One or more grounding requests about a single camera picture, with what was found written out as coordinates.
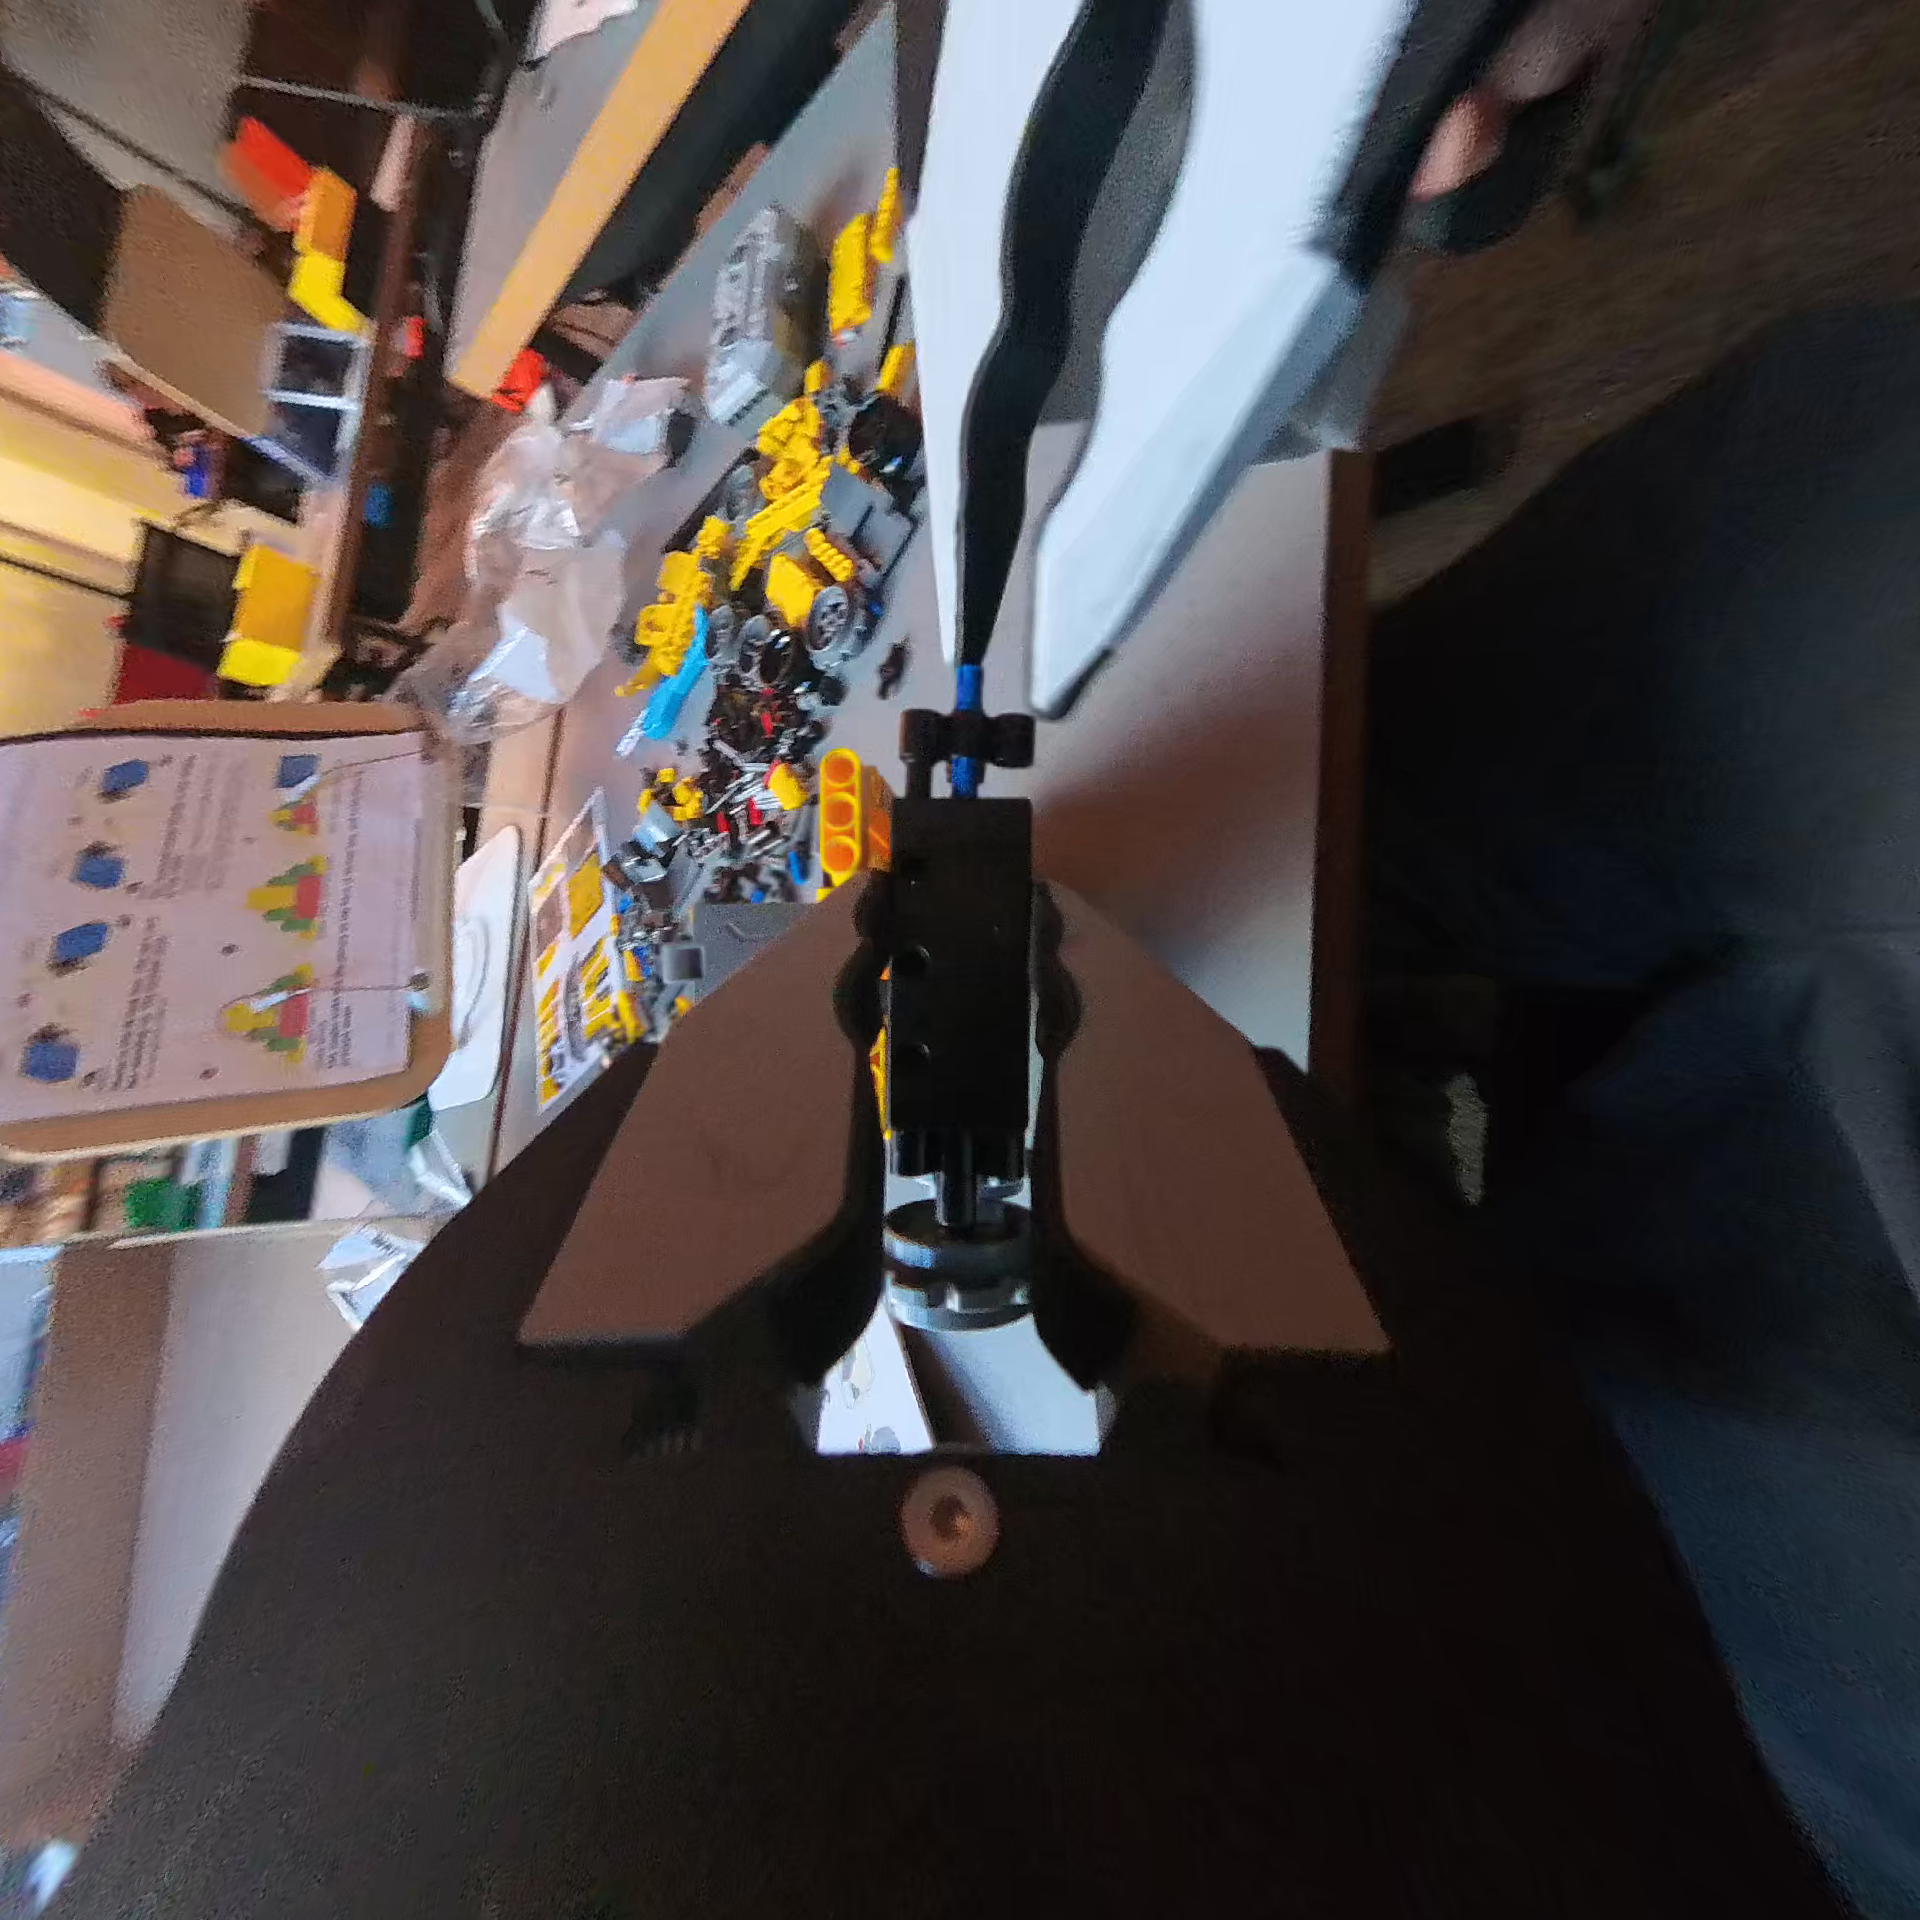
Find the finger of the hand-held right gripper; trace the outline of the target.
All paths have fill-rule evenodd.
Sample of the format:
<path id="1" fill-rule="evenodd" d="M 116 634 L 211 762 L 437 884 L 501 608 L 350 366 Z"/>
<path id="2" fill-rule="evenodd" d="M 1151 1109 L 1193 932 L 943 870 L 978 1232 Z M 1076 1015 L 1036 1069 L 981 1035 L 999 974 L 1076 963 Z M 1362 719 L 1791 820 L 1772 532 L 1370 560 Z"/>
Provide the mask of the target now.
<path id="1" fill-rule="evenodd" d="M 1171 5 L 949 5 L 908 231 L 934 596 L 981 685 L 1087 221 Z"/>
<path id="2" fill-rule="evenodd" d="M 1236 470 L 1353 331 L 1316 236 L 1417 16 L 1402 3 L 1188 5 L 1187 133 L 1106 318 L 1087 435 L 1034 547 L 1028 693 L 1065 718 Z"/>

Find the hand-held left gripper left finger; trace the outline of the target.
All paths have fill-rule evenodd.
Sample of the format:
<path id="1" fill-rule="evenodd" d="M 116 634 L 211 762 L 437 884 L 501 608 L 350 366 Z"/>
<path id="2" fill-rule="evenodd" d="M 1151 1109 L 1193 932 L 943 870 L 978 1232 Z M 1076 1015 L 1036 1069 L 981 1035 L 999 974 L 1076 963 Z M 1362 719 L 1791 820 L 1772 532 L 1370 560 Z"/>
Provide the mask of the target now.
<path id="1" fill-rule="evenodd" d="M 807 904 L 668 1039 L 518 1323 L 530 1350 L 684 1341 L 756 1310 L 789 1371 L 833 1366 L 879 1295 L 871 1048 L 883 883 Z"/>

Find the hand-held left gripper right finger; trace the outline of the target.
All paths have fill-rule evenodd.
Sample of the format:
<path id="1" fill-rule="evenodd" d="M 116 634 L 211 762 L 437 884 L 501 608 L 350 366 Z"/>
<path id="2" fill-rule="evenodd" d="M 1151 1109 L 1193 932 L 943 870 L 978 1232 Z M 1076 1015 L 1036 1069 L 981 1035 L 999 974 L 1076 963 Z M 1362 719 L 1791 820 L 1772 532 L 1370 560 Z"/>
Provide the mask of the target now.
<path id="1" fill-rule="evenodd" d="M 1036 915 L 1030 1308 L 1067 1379 L 1387 1356 L 1253 1043 L 1079 893 Z"/>

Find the yellow toy brick vehicle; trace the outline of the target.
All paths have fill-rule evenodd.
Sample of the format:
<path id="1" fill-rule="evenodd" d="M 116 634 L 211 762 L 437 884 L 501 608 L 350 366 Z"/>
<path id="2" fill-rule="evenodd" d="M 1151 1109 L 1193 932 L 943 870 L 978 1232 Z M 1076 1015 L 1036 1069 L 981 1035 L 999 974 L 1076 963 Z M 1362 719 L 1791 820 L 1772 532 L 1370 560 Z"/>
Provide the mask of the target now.
<path id="1" fill-rule="evenodd" d="M 951 792 L 949 764 L 857 788 L 866 866 L 854 960 L 839 992 L 879 1151 L 879 1295 L 922 1332 L 1030 1314 L 1037 1272 L 1022 1203 L 1034 1090 L 1037 884 L 1034 806 Z"/>

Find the black brick connector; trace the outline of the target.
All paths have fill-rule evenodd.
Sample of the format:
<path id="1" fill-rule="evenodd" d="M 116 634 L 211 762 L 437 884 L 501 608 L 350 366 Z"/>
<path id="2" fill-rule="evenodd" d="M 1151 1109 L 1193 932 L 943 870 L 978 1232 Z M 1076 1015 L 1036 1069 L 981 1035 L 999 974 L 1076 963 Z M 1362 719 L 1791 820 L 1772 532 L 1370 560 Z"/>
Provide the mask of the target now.
<path id="1" fill-rule="evenodd" d="M 901 756 L 908 764 L 973 762 L 981 768 L 1025 771 L 1034 764 L 1037 723 L 1026 711 L 926 711 L 909 708 L 901 719 Z"/>

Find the person's right hand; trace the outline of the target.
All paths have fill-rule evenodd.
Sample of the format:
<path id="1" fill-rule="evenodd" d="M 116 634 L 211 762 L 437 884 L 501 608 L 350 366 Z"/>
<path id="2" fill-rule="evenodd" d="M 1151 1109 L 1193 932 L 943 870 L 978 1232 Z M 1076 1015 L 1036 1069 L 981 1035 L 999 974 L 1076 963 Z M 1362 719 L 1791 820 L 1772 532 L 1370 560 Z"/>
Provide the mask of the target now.
<path id="1" fill-rule="evenodd" d="M 1469 255 L 1550 203 L 1612 213 L 1643 158 L 1643 115 L 1698 24 L 1698 3 L 1540 3 L 1429 135 L 1404 238 Z"/>

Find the grey battery box brick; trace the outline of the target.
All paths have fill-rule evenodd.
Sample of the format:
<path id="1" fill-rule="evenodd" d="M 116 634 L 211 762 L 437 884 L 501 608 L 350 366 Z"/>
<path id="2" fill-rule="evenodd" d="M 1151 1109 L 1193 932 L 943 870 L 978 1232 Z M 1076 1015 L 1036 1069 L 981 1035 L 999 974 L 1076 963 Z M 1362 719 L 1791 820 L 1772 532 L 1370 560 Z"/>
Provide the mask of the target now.
<path id="1" fill-rule="evenodd" d="M 742 435 L 801 396 L 818 355 L 821 255 L 786 207 L 759 211 L 711 288 L 705 410 Z"/>

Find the yellow sticker sheet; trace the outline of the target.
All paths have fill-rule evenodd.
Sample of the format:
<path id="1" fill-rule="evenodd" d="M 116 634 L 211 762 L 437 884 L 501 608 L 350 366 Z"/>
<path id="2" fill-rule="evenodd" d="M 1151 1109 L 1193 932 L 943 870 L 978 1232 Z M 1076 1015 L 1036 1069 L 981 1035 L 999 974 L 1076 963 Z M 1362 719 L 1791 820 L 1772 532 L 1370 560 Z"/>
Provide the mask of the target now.
<path id="1" fill-rule="evenodd" d="M 535 1109 L 551 1112 L 641 1039 L 619 949 L 609 802 L 595 790 L 527 884 Z"/>

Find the orange wooden table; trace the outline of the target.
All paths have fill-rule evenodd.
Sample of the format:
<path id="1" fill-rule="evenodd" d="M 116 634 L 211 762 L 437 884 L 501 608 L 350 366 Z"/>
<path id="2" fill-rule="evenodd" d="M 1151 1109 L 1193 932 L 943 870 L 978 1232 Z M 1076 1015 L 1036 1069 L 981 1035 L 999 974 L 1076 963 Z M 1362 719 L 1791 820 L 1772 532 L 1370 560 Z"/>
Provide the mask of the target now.
<path id="1" fill-rule="evenodd" d="M 559 306 L 659 280 L 719 184 L 825 84 L 865 11 L 547 5 L 539 56 L 514 67 L 478 154 L 449 381 L 487 397 Z"/>

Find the pile of loose toy bricks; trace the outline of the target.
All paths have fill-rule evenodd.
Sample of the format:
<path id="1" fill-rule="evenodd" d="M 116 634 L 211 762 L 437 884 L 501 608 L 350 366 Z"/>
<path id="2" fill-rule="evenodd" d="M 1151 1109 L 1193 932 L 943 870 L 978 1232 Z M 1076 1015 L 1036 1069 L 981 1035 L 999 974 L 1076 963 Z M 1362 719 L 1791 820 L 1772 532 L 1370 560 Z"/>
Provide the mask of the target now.
<path id="1" fill-rule="evenodd" d="M 622 749 L 679 740 L 612 858 L 619 893 L 661 919 L 668 896 L 763 879 L 809 887 L 795 851 L 830 830 L 827 731 L 874 644 L 922 525 L 916 347 L 902 330 L 905 182 L 892 164 L 830 247 L 814 242 L 818 355 L 797 397 L 740 451 L 661 555 L 618 693 L 638 711 Z"/>

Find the person's legs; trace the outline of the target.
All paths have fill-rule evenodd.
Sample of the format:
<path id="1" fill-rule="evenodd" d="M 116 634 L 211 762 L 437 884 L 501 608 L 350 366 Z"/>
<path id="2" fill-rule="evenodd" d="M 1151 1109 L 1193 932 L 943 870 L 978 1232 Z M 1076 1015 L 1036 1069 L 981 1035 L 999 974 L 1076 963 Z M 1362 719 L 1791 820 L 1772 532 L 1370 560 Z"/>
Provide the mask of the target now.
<path id="1" fill-rule="evenodd" d="M 1917 318 L 1764 327 L 1377 616 L 1378 984 L 1859 1916 L 1916 1916 Z"/>

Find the printed instruction sign sheet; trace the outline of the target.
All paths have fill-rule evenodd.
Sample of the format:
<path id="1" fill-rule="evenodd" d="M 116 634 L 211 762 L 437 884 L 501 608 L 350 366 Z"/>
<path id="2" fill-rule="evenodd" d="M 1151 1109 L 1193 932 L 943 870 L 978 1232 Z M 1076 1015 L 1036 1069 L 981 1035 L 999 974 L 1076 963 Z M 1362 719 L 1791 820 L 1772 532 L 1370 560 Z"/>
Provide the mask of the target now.
<path id="1" fill-rule="evenodd" d="M 382 703 L 133 703 L 5 739 L 5 1157 L 423 1094 L 450 1052 L 459 788 Z"/>

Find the clear plastic bags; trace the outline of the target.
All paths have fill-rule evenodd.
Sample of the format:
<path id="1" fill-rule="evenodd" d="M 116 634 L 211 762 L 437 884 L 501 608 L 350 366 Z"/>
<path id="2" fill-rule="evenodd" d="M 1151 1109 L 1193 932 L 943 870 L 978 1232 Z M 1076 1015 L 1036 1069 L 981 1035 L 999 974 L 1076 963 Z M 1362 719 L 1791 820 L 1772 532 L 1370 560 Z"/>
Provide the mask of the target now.
<path id="1" fill-rule="evenodd" d="M 626 606 L 619 516 L 682 462 L 699 420 L 676 375 L 614 375 L 574 423 L 549 388 L 530 397 L 476 482 L 461 612 L 399 671 L 393 700 L 465 749 L 557 712 Z"/>

